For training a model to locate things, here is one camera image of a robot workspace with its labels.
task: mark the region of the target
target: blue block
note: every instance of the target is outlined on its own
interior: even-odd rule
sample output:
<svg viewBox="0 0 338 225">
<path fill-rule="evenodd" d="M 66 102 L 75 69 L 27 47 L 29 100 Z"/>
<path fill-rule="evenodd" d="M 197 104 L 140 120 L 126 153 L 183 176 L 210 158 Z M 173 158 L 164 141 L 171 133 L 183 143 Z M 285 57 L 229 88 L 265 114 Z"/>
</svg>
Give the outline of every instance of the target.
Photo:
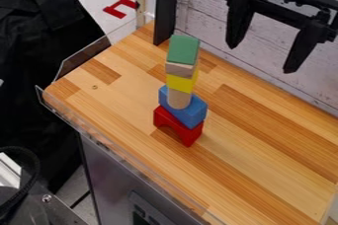
<svg viewBox="0 0 338 225">
<path fill-rule="evenodd" d="M 190 105 L 183 110 L 175 110 L 171 108 L 167 101 L 168 88 L 164 86 L 159 90 L 159 104 L 169 113 L 173 114 L 189 129 L 195 128 L 198 124 L 205 120 L 208 111 L 208 105 L 198 96 L 193 94 Z"/>
</svg>

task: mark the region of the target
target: clear plastic panel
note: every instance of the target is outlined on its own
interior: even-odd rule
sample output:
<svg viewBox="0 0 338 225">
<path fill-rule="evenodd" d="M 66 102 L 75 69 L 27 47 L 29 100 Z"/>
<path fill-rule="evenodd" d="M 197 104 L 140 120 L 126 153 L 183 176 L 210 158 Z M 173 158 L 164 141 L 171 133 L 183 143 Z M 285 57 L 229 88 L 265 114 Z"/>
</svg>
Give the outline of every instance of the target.
<svg viewBox="0 0 338 225">
<path fill-rule="evenodd" d="M 141 14 L 136 18 L 133 18 L 130 21 L 126 22 L 124 25 L 113 30 L 112 32 L 97 39 L 93 43 L 89 44 L 88 46 L 79 50 L 68 58 L 64 59 L 53 81 L 62 78 L 67 73 L 71 72 L 89 59 L 93 58 L 103 50 L 107 49 L 111 45 L 114 45 L 121 39 L 133 33 L 136 30 L 137 20 L 144 18 L 149 20 L 151 19 L 151 16 Z"/>
<path fill-rule="evenodd" d="M 151 17 L 148 15 L 143 16 L 146 20 L 151 19 Z M 111 33 L 105 35 L 104 37 L 98 39 L 97 41 L 91 43 L 87 47 L 65 59 L 60 66 L 54 82 L 69 73 L 70 71 L 74 70 L 87 60 L 91 59 L 96 54 L 107 49 L 108 47 L 110 47 L 110 45 L 114 45 L 121 39 L 135 32 L 137 29 L 137 19 L 139 19 L 139 17 L 130 20 L 122 27 L 117 28 Z M 64 102 L 56 98 L 54 95 L 48 93 L 47 91 L 44 91 L 38 86 L 36 86 L 36 90 L 41 104 L 44 105 L 48 110 L 57 115 L 66 123 L 68 123 L 82 135 L 88 137 L 90 140 L 96 142 L 98 145 L 106 147 L 107 150 L 113 152 L 115 155 L 118 155 L 121 158 L 121 161 L 124 164 L 128 164 L 132 171 L 135 171 L 136 169 L 139 176 L 147 180 L 150 185 L 152 185 L 158 191 L 162 192 L 168 198 L 171 198 L 177 204 L 181 205 L 183 208 L 186 209 L 187 212 L 191 213 L 194 216 L 196 216 L 196 213 L 208 212 L 181 190 L 167 182 L 160 175 L 153 172 L 150 168 L 148 168 L 142 162 L 129 154 L 127 150 L 120 147 L 114 140 L 111 140 L 105 134 L 100 132 L 95 126 L 93 126 L 86 119 L 81 117 L 72 108 L 65 105 Z M 208 220 L 213 220 L 212 224 L 224 224 L 219 219 L 214 217 L 211 213 L 208 213 L 207 216 Z"/>
</svg>

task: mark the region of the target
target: red object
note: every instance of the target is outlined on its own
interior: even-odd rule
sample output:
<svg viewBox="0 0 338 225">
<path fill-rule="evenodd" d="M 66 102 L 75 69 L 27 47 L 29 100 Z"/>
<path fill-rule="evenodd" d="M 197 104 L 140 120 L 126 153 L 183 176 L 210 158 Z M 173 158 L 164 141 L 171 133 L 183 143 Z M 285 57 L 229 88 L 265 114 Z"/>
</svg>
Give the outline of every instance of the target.
<svg viewBox="0 0 338 225">
<path fill-rule="evenodd" d="M 190 147 L 201 136 L 204 122 L 201 122 L 194 129 L 189 129 L 173 114 L 169 113 L 162 106 L 160 106 L 154 111 L 154 125 L 157 127 L 162 125 L 170 126 L 180 136 L 183 144 L 187 147 Z"/>
<path fill-rule="evenodd" d="M 126 16 L 125 13 L 120 12 L 118 10 L 116 10 L 117 7 L 121 6 L 121 5 L 125 5 L 128 6 L 132 9 L 137 9 L 138 8 L 138 3 L 137 2 L 133 2 L 131 0 L 119 0 L 117 3 L 115 3 L 114 5 L 110 6 L 110 7 L 106 7 L 104 9 L 104 11 L 112 16 L 118 17 L 120 19 L 122 19 L 123 17 Z"/>
</svg>

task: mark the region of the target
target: toy block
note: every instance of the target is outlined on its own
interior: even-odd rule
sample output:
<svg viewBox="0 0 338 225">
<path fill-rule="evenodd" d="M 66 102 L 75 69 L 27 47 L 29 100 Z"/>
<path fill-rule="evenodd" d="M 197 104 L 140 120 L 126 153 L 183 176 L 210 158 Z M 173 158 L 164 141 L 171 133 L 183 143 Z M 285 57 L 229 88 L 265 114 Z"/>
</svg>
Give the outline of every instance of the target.
<svg viewBox="0 0 338 225">
<path fill-rule="evenodd" d="M 182 143 L 186 147 L 192 146 L 196 140 L 201 136 L 204 122 L 202 121 L 194 129 L 189 129 L 182 124 L 174 115 L 166 111 L 163 107 L 159 106 L 154 111 L 154 125 L 157 127 L 167 125 L 171 127 L 178 134 Z"/>
<path fill-rule="evenodd" d="M 196 69 L 195 65 L 166 62 L 166 73 L 182 78 L 192 78 Z"/>
<path fill-rule="evenodd" d="M 198 96 L 192 95 L 190 104 L 183 110 L 171 108 L 167 102 L 168 87 L 163 86 L 159 90 L 159 104 L 169 113 L 173 114 L 186 127 L 193 129 L 207 117 L 208 105 Z"/>
<path fill-rule="evenodd" d="M 192 99 L 191 94 L 187 94 L 175 89 L 168 89 L 168 104 L 175 110 L 185 109 Z"/>
<path fill-rule="evenodd" d="M 191 79 L 182 78 L 176 75 L 167 74 L 167 86 L 187 94 L 193 92 L 194 85 L 199 76 L 199 69 L 196 69 Z"/>
<path fill-rule="evenodd" d="M 195 65 L 199 55 L 200 41 L 194 37 L 171 36 L 167 61 Z"/>
</svg>

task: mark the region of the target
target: yellow block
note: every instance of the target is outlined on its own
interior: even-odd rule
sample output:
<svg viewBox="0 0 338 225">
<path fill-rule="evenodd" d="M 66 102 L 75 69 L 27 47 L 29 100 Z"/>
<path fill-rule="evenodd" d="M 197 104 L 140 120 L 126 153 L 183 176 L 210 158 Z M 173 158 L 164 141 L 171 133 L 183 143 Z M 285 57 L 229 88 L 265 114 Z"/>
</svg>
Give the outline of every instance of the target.
<svg viewBox="0 0 338 225">
<path fill-rule="evenodd" d="M 192 78 L 182 78 L 176 75 L 167 74 L 167 86 L 187 94 L 193 92 L 194 85 L 198 79 L 199 70 L 196 68 Z"/>
</svg>

